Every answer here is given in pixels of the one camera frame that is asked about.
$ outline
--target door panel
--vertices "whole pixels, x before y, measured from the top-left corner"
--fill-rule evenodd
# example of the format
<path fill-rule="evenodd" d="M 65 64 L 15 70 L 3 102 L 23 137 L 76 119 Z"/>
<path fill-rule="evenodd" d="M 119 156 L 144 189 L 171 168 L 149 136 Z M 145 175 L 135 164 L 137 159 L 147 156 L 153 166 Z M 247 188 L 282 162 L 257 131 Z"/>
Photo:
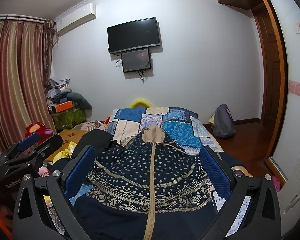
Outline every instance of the door panel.
<path fill-rule="evenodd" d="M 264 102 L 261 123 L 271 132 L 274 130 L 278 114 L 280 96 L 280 62 L 276 36 L 266 7 L 263 5 L 254 12 L 259 28 L 264 58 Z"/>

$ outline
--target gray backpack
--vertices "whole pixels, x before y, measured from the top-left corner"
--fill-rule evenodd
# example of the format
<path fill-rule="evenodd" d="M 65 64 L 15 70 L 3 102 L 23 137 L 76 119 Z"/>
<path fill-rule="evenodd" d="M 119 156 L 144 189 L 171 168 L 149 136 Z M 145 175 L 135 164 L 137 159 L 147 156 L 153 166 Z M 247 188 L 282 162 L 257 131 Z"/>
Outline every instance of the gray backpack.
<path fill-rule="evenodd" d="M 230 110 L 226 104 L 219 106 L 214 114 L 213 135 L 217 138 L 228 138 L 236 133 Z"/>

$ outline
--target stuffed animal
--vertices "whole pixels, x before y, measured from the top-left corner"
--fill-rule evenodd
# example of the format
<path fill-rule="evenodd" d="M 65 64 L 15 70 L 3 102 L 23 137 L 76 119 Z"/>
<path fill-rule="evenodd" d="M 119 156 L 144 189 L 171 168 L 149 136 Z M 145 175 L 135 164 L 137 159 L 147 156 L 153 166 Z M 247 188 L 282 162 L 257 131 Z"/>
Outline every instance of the stuffed animal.
<path fill-rule="evenodd" d="M 27 128 L 27 133 L 25 134 L 25 137 L 30 136 L 34 132 L 37 132 L 40 134 L 40 140 L 38 141 L 38 144 L 43 143 L 46 139 L 51 137 L 53 135 L 53 130 L 51 128 L 47 128 L 42 122 L 36 122 L 29 125 Z"/>

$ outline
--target small black monitor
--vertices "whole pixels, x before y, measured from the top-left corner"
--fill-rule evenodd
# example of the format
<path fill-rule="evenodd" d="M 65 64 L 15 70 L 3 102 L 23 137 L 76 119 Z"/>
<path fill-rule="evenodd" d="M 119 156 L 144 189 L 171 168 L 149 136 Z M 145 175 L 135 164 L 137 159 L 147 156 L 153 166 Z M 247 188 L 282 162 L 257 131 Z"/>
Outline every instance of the small black monitor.
<path fill-rule="evenodd" d="M 155 17 L 119 24 L 107 30 L 110 54 L 160 45 Z"/>
<path fill-rule="evenodd" d="M 123 72 L 151 69 L 149 49 L 137 49 L 121 53 Z"/>

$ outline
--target metal bolt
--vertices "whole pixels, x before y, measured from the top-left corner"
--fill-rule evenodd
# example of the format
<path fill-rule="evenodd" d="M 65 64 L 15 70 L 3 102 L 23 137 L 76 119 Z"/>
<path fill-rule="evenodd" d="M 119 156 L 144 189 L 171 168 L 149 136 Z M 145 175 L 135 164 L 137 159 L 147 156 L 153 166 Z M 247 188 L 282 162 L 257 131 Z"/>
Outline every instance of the metal bolt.
<path fill-rule="evenodd" d="M 54 171 L 54 172 L 52 173 L 52 176 L 53 176 L 53 177 L 58 177 L 58 176 L 60 175 L 60 173 L 61 173 L 61 171 L 56 170 L 56 171 Z"/>
<path fill-rule="evenodd" d="M 31 174 L 28 173 L 28 174 L 26 174 L 26 175 L 23 176 L 23 179 L 24 180 L 28 180 L 28 179 L 30 179 L 30 177 L 31 177 Z"/>
<path fill-rule="evenodd" d="M 242 177 L 242 176 L 243 176 L 243 172 L 240 171 L 240 170 L 235 170 L 235 171 L 234 171 L 234 174 L 235 174 L 237 177 Z"/>
<path fill-rule="evenodd" d="M 269 174 L 266 174 L 266 175 L 265 175 L 265 178 L 266 178 L 267 180 L 271 180 L 271 176 L 270 176 Z"/>

